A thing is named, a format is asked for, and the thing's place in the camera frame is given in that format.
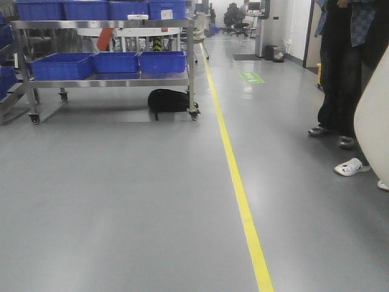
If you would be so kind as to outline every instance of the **white slipper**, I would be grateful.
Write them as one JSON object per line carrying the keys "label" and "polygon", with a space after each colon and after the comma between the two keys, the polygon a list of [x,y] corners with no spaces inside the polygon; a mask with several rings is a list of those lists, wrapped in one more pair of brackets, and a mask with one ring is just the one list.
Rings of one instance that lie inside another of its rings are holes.
{"label": "white slipper", "polygon": [[368,172],[371,166],[363,166],[362,162],[357,158],[352,158],[349,161],[335,166],[334,170],[343,176],[352,176],[359,172]]}
{"label": "white slipper", "polygon": [[389,192],[389,187],[387,187],[386,184],[384,184],[381,180],[377,182],[377,186],[379,189]]}

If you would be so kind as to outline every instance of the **dark jeans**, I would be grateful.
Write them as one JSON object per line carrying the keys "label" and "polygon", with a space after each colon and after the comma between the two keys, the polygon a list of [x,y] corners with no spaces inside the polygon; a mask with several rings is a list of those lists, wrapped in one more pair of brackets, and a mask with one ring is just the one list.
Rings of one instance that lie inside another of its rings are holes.
{"label": "dark jeans", "polygon": [[319,126],[355,137],[354,112],[360,99],[361,46],[352,47],[351,9],[330,11],[322,32],[321,84],[325,93],[317,119]]}

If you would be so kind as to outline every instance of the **stainless steel cart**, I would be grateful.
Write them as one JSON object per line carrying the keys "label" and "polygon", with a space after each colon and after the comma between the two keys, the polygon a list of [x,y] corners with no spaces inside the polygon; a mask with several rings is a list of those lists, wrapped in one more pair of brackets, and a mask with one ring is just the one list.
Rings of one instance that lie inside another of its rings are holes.
{"label": "stainless steel cart", "polygon": [[[12,44],[4,47],[0,50],[0,56],[2,60],[7,60],[9,56],[13,55],[17,50],[16,42],[14,41]],[[18,87],[10,94],[7,94],[2,100],[0,100],[0,124],[5,124],[13,117],[7,117],[7,113],[11,110],[11,108],[21,99],[26,91],[25,83],[18,83]],[[32,103],[36,101],[39,102],[38,92],[33,90]]]}
{"label": "stainless steel cart", "polygon": [[[12,29],[18,40],[19,67],[23,76],[23,84],[30,104],[32,123],[40,123],[40,113],[35,105],[33,90],[35,88],[60,88],[62,101],[67,101],[65,88],[84,87],[122,87],[122,86],[188,86],[190,107],[188,112],[193,120],[197,120],[199,110],[194,106],[195,79],[193,71],[193,24],[191,19],[183,20],[130,20],[130,21],[14,21]],[[184,27],[188,31],[187,43],[187,68],[183,73],[140,73],[136,78],[131,79],[109,79],[100,80],[97,75],[89,76],[84,80],[50,80],[34,81],[29,74],[29,66],[24,58],[23,44],[26,43],[26,29],[88,29],[88,28],[153,28],[153,27]]]}

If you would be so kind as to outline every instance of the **caster wheel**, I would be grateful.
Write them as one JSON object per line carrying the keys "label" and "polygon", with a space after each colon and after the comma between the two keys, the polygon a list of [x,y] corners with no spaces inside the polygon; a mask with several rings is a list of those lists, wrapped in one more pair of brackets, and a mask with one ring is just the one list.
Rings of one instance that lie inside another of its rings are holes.
{"label": "caster wheel", "polygon": [[194,103],[195,107],[196,107],[196,111],[193,111],[192,113],[189,113],[190,114],[190,117],[192,118],[192,120],[197,120],[199,118],[199,114],[200,114],[200,111],[198,110],[198,104],[195,102]]}
{"label": "caster wheel", "polygon": [[192,118],[192,120],[197,120],[199,118],[199,115],[197,113],[191,113],[190,117]]}
{"label": "caster wheel", "polygon": [[60,96],[63,102],[67,102],[67,92],[64,93],[60,92]]}
{"label": "caster wheel", "polygon": [[31,118],[31,122],[34,124],[34,125],[38,125],[40,122],[41,122],[41,119],[39,117],[39,114],[29,114],[30,118]]}

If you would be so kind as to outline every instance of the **orange object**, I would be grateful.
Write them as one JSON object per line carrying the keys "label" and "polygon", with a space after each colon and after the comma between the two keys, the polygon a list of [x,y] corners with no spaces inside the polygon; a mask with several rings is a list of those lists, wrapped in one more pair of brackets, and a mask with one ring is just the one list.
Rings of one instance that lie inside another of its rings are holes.
{"label": "orange object", "polygon": [[97,40],[97,47],[99,50],[106,50],[109,47],[109,42],[111,41],[112,33],[114,29],[102,29],[100,36]]}

